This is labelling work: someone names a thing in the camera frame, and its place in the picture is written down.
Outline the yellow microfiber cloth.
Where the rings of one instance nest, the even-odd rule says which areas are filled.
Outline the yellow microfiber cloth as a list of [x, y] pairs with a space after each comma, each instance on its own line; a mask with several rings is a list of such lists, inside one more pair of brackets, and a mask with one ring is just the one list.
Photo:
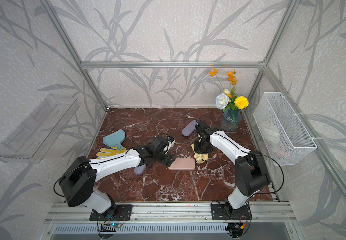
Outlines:
[[196, 160], [197, 163], [201, 164], [204, 163], [205, 161], [208, 160], [208, 155], [209, 154], [199, 154], [195, 151], [195, 144], [191, 144], [191, 148], [194, 151], [194, 159]]

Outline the blue-grey fabric eyeglass case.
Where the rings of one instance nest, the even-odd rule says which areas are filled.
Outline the blue-grey fabric eyeglass case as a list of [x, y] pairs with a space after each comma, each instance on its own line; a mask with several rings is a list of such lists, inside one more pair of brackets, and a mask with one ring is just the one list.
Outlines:
[[140, 176], [144, 173], [145, 169], [146, 169], [146, 165], [138, 166], [134, 168], [134, 173], [136, 176]]

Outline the pink eyeglass case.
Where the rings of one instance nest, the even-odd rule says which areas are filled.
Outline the pink eyeglass case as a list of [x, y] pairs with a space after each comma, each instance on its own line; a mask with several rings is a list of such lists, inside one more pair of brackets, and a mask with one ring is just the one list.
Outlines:
[[168, 167], [170, 171], [193, 171], [196, 166], [196, 160], [192, 158], [175, 159]]

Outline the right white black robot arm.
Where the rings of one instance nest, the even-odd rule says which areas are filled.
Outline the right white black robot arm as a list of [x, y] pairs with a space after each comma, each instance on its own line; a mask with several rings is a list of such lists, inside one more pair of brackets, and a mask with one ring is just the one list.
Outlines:
[[209, 127], [205, 121], [195, 125], [198, 140], [194, 153], [206, 155], [214, 148], [221, 151], [235, 166], [235, 189], [226, 198], [226, 209], [237, 211], [247, 205], [249, 199], [271, 183], [264, 156], [237, 144], [217, 127]]

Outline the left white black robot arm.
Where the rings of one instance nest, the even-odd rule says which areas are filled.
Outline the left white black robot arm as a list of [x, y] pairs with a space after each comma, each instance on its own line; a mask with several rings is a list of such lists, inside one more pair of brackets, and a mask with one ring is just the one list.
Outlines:
[[55, 182], [62, 191], [60, 196], [65, 198], [69, 207], [84, 205], [111, 219], [117, 215], [117, 206], [108, 194], [95, 187], [96, 182], [122, 170], [155, 161], [169, 167], [176, 159], [169, 153], [174, 143], [171, 136], [156, 136], [147, 146], [137, 146], [111, 157], [92, 160], [79, 157]]

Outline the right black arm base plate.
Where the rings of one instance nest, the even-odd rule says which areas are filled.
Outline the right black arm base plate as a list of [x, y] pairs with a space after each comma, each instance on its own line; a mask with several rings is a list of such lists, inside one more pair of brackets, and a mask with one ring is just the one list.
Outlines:
[[221, 204], [218, 201], [211, 202], [212, 220], [245, 220], [250, 221], [252, 219], [252, 213], [249, 203], [243, 205], [239, 209], [233, 209], [232, 206], [227, 204]]

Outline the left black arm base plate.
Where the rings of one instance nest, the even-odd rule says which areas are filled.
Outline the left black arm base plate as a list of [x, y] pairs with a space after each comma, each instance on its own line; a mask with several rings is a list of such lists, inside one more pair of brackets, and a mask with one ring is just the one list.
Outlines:
[[92, 210], [90, 221], [129, 221], [132, 214], [133, 205], [113, 205], [103, 213]]

